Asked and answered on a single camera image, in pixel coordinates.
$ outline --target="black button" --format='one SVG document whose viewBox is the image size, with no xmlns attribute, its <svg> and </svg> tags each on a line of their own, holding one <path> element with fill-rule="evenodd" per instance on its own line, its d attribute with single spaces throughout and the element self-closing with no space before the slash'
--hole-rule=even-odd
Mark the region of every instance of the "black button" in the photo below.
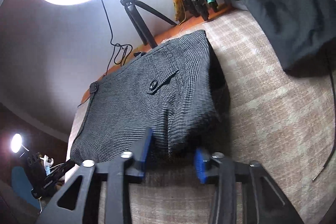
<svg viewBox="0 0 336 224">
<path fill-rule="evenodd" d="M 149 89 L 150 89 L 150 90 L 154 90 L 157 86 L 158 86 L 158 82 L 157 82 L 157 80 L 153 80 L 153 81 L 151 82 L 151 85 L 149 86 Z"/>
</svg>

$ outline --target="silver screw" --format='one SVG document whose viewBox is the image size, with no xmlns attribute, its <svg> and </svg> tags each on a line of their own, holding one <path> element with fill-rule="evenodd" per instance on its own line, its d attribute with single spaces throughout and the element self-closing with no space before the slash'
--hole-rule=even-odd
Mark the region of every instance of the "silver screw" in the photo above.
<svg viewBox="0 0 336 224">
<path fill-rule="evenodd" d="M 95 162 L 93 160 L 85 160 L 83 161 L 82 165 L 84 167 L 92 167 L 95 165 Z"/>
<path fill-rule="evenodd" d="M 130 151 L 125 151 L 125 152 L 122 152 L 120 156 L 124 159 L 129 159 L 133 157 L 133 153 Z"/>
<path fill-rule="evenodd" d="M 224 154 L 221 153 L 221 152 L 215 152 L 215 153 L 212 154 L 212 157 L 214 159 L 222 159 L 222 158 L 224 158 Z"/>
</svg>

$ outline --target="white wall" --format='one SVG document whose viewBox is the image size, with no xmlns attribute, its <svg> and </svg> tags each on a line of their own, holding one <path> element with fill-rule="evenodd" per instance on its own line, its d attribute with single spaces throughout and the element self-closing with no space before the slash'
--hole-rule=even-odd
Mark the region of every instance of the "white wall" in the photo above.
<svg viewBox="0 0 336 224">
<path fill-rule="evenodd" d="M 174 18 L 172 0 L 142 0 Z M 105 0 L 114 42 L 141 40 L 119 0 Z M 140 11 L 153 34 L 170 25 Z M 113 51 L 100 0 L 57 6 L 44 0 L 4 0 L 0 7 L 0 86 L 33 118 L 69 134 L 77 105 L 106 70 Z"/>
</svg>

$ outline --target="gray checkered fabric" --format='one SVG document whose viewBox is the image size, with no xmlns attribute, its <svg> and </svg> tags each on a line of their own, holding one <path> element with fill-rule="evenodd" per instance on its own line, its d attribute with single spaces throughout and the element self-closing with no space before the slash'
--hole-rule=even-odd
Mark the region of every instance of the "gray checkered fabric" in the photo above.
<svg viewBox="0 0 336 224">
<path fill-rule="evenodd" d="M 153 152 L 175 159 L 218 124 L 230 96 L 205 31 L 172 39 L 90 86 L 71 147 L 77 164 L 111 160 L 154 130 Z"/>
</svg>

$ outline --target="tripod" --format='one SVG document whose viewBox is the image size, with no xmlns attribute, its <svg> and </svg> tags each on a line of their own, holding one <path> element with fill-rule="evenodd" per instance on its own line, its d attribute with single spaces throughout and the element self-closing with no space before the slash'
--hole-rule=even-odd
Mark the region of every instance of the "tripod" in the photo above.
<svg viewBox="0 0 336 224">
<path fill-rule="evenodd" d="M 140 7 L 151 14 L 161 18 L 162 20 L 168 22 L 170 25 L 176 26 L 177 24 L 170 20 L 168 17 L 164 16 L 154 8 L 148 6 L 147 4 L 139 1 L 139 0 L 120 0 L 120 3 L 125 7 L 125 11 L 131 20 L 132 24 L 134 25 L 137 33 L 139 34 L 142 42 L 144 45 L 149 44 L 151 48 L 155 48 L 157 46 L 156 41 L 149 31 L 146 23 L 143 21 L 137 7 Z"/>
</svg>

